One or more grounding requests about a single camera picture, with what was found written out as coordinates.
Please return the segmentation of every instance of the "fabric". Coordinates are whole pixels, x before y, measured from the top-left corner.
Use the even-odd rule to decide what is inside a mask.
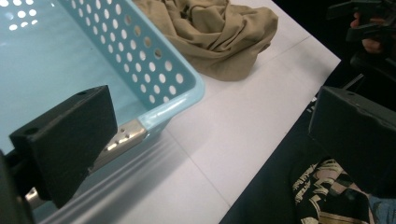
[[[374,223],[368,195],[334,159],[306,166],[297,179],[292,175],[298,223]]]
[[[369,203],[376,224],[396,223],[396,199],[370,196]]]
[[[223,81],[247,77],[276,34],[277,15],[267,7],[228,0],[134,2],[198,72]]]

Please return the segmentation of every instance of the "basket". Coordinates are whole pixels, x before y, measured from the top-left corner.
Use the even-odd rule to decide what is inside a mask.
[[[204,95],[197,72],[132,1],[0,0],[0,14],[6,153],[10,133],[92,87],[109,87],[119,125],[104,153],[147,141]]]

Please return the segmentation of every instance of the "white table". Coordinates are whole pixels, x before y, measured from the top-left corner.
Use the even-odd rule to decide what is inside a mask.
[[[251,75],[238,82],[205,77],[204,99],[174,117],[153,141],[88,178],[60,211],[35,211],[54,223],[219,223],[339,59],[269,0],[276,36]]]

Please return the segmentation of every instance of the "patterned cloth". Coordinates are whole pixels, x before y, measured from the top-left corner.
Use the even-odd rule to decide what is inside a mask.
[[[309,165],[292,192],[299,223],[374,223],[367,195],[333,159]]]

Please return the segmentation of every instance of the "khaki cloth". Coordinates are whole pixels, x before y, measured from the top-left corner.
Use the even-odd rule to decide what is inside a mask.
[[[200,73],[224,81],[248,76],[270,46],[277,15],[228,0],[134,0]]]

